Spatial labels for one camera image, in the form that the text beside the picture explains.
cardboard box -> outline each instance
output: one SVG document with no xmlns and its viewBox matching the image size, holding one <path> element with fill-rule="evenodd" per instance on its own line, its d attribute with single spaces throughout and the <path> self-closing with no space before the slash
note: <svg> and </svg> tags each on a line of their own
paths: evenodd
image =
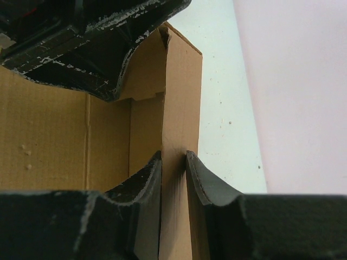
<svg viewBox="0 0 347 260">
<path fill-rule="evenodd" d="M 135 52 L 119 101 L 0 68 L 0 189 L 107 191 L 162 150 L 160 259 L 191 259 L 186 150 L 197 152 L 202 55 L 169 24 Z"/>
</svg>

pink surface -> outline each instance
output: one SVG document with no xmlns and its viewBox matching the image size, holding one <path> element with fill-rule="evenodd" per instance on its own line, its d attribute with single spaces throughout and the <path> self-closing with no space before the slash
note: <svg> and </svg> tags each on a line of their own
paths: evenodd
<svg viewBox="0 0 347 260">
<path fill-rule="evenodd" d="M 234 5 L 268 191 L 347 194 L 347 1 Z"/>
</svg>

black plastic part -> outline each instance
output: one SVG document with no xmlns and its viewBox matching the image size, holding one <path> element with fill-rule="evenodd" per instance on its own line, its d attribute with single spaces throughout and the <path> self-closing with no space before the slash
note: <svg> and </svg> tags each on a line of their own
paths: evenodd
<svg viewBox="0 0 347 260">
<path fill-rule="evenodd" d="M 1 260 L 154 260 L 160 152 L 114 189 L 0 193 Z"/>
<path fill-rule="evenodd" d="M 16 41 L 1 51 L 0 63 L 33 82 L 113 101 L 119 98 L 136 47 L 190 2 L 38 1 L 32 13 L 20 18 L 13 15 L 11 23 L 0 21 L 0 33 Z M 1 16 L 5 17 L 6 10 L 0 10 Z"/>
<path fill-rule="evenodd" d="M 187 152 L 193 259 L 347 259 L 347 197 L 248 195 Z"/>
</svg>

